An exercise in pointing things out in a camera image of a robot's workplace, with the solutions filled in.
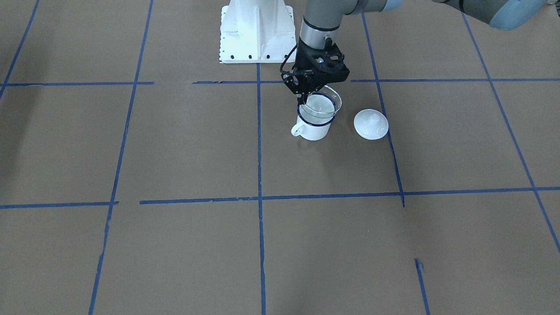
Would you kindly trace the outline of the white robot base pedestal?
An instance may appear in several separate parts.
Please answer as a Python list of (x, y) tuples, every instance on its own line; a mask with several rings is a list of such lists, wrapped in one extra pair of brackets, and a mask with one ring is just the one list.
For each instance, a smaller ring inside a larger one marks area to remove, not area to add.
[(231, 0), (220, 11), (220, 63), (282, 63), (296, 46), (294, 10), (283, 0)]

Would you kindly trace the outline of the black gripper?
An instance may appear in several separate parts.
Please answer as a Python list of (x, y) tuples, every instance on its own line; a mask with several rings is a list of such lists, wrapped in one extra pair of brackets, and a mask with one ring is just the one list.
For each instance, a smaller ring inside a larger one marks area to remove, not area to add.
[(296, 52), (291, 70), (281, 70), (282, 82), (294, 94), (298, 95), (298, 115), (304, 113), (307, 95), (319, 91), (326, 84), (344, 82), (350, 75), (337, 44), (328, 39), (322, 49), (308, 46), (298, 40), (288, 56)]

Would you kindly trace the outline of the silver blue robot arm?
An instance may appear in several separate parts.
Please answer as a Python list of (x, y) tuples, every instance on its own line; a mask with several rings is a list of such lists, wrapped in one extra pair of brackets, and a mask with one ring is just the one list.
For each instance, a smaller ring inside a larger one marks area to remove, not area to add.
[[(522, 26), (544, 3), (543, 0), (439, 2), (502, 31)], [(344, 82), (350, 74), (345, 56), (336, 44), (344, 16), (386, 12), (400, 4), (399, 0), (308, 0), (298, 42), (290, 51), (295, 55), (294, 65), (290, 70), (280, 68), (283, 83), (296, 96), (299, 109), (307, 104), (314, 92), (328, 84)]]

